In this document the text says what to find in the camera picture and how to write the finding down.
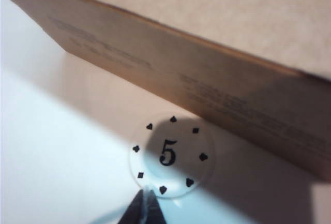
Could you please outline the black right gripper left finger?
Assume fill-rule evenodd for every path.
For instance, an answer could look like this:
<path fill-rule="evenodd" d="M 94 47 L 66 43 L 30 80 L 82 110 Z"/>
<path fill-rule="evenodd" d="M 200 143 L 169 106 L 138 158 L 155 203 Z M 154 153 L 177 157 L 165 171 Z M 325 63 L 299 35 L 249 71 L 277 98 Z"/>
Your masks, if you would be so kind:
<path fill-rule="evenodd" d="M 121 224 L 136 224 L 140 223 L 143 217 L 143 200 L 144 200 L 144 190 L 141 189 L 135 195 L 123 216 L 121 217 Z"/>

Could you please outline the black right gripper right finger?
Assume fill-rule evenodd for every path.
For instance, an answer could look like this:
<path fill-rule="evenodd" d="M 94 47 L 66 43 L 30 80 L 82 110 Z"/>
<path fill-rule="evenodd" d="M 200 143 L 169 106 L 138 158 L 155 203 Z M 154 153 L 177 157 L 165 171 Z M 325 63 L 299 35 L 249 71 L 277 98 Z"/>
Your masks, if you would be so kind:
<path fill-rule="evenodd" d="M 147 224 L 166 224 L 163 212 L 160 208 L 157 197 L 153 191 L 150 191 L 147 196 L 147 214 L 146 223 Z"/>

